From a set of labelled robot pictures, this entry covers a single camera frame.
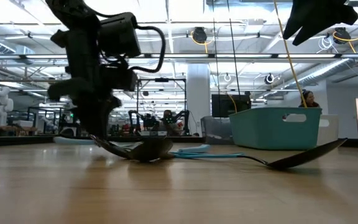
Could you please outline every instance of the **column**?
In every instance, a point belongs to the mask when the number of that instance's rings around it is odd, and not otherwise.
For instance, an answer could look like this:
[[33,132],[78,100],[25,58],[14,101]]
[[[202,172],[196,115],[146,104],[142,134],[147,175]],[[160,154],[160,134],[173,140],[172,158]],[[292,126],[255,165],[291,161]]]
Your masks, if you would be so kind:
[[208,64],[189,64],[187,69],[186,94],[190,133],[201,135],[201,118],[211,114],[209,92],[210,72]]

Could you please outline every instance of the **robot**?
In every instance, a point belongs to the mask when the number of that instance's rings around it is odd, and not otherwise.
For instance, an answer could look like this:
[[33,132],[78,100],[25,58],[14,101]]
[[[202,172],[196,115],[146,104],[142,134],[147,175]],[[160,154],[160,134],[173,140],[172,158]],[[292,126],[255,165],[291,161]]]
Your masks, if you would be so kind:
[[58,130],[58,126],[55,123],[53,123],[53,121],[49,120],[44,115],[39,115],[39,116],[40,116],[40,120],[43,121],[46,126],[50,127],[53,131]]
[[13,110],[13,100],[8,97],[11,89],[0,87],[0,126],[6,126],[7,112]]
[[[76,106],[71,109],[88,134],[107,138],[110,112],[121,102],[112,90],[134,91],[137,75],[134,70],[149,73],[161,69],[165,55],[165,37],[156,27],[140,27],[130,12],[100,14],[83,0],[46,0],[53,14],[68,28],[58,30],[51,41],[66,48],[71,79],[51,85],[51,100],[69,96]],[[107,19],[100,21],[97,16]],[[141,54],[135,29],[154,30],[162,40],[156,69],[129,68],[126,58]]]

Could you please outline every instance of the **black cable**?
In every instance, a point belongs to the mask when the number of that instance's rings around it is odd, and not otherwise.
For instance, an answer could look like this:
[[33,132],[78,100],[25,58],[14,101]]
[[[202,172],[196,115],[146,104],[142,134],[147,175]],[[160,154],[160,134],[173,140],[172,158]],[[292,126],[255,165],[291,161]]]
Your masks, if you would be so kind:
[[[226,0],[226,1],[227,1],[227,10],[229,11],[229,14],[230,14],[229,0]],[[241,101],[239,74],[237,72],[236,48],[234,47],[233,26],[231,25],[231,18],[229,18],[229,22],[230,22],[230,31],[231,31],[231,42],[232,42],[232,46],[233,46],[234,68],[236,69],[237,88],[239,89],[239,101]]]
[[[93,13],[95,13],[96,15],[98,16],[101,16],[101,17],[105,17],[105,18],[111,18],[111,17],[114,17],[114,16],[118,16],[120,14],[115,14],[115,15],[105,15],[105,14],[102,14],[100,12],[97,12],[95,10],[93,10],[92,8],[90,8],[89,6],[87,6],[87,8],[92,11]],[[163,61],[164,61],[164,56],[165,56],[165,48],[166,48],[166,42],[165,42],[165,36],[164,36],[164,33],[157,27],[154,27],[154,26],[145,26],[145,27],[141,27],[141,26],[138,26],[136,25],[134,27],[135,29],[140,29],[140,30],[154,30],[156,31],[160,37],[161,37],[161,52],[160,52],[160,60],[158,61],[158,65],[157,65],[157,68],[155,69],[149,69],[149,68],[142,68],[142,67],[139,67],[139,66],[134,66],[134,67],[131,67],[129,70],[140,70],[140,71],[143,71],[143,72],[149,72],[149,73],[156,73],[156,72],[159,72],[161,67],[162,67],[162,64],[163,64]],[[112,61],[108,60],[106,56],[104,56],[102,54],[102,57],[110,62],[110,63],[113,63]]]
[[145,26],[145,27],[141,27],[141,26],[136,26],[136,29],[140,29],[140,30],[154,30],[156,31],[160,37],[161,37],[161,52],[160,52],[160,59],[158,61],[158,65],[156,69],[148,69],[148,68],[142,68],[139,66],[134,66],[131,67],[130,70],[140,70],[143,72],[149,72],[149,73],[156,73],[158,71],[160,71],[163,61],[164,61],[164,56],[165,56],[165,47],[166,47],[166,43],[165,43],[165,36],[164,33],[157,27],[153,27],[153,26]]
[[[215,13],[215,5],[214,1],[212,1],[212,11]],[[213,23],[214,23],[214,40],[216,41],[216,27],[215,27],[215,17],[213,17]],[[219,82],[219,66],[218,66],[218,47],[216,46],[216,42],[214,44],[215,47],[215,60],[216,60],[216,75],[218,77],[218,105],[219,105],[219,120],[221,122],[222,126],[222,109],[221,109],[221,84]]]

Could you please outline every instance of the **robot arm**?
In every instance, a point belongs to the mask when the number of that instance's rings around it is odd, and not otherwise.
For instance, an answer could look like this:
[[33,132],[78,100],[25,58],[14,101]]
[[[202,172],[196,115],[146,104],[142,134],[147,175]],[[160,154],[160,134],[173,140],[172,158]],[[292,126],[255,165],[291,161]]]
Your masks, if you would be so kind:
[[[76,106],[72,112],[81,125],[89,134],[105,138],[109,114],[121,106],[121,102],[112,96],[112,90],[134,91],[137,81],[134,70],[155,73],[161,69],[164,35],[156,27],[139,27],[130,12],[103,15],[89,8],[83,0],[46,0],[46,3],[68,28],[68,31],[58,30],[51,40],[66,48],[66,71],[71,74],[71,79],[51,85],[48,95],[51,100],[69,95]],[[100,21],[97,16],[107,19]],[[161,36],[162,49],[156,69],[129,68],[125,57],[141,54],[135,29],[155,30]]]

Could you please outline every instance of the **table surface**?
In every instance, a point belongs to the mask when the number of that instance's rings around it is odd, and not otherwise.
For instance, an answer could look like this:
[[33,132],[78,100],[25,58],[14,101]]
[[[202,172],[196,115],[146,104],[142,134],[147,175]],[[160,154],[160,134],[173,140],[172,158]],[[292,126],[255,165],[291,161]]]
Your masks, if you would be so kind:
[[96,146],[0,147],[0,223],[358,223],[358,149],[279,172],[246,159],[139,164]]

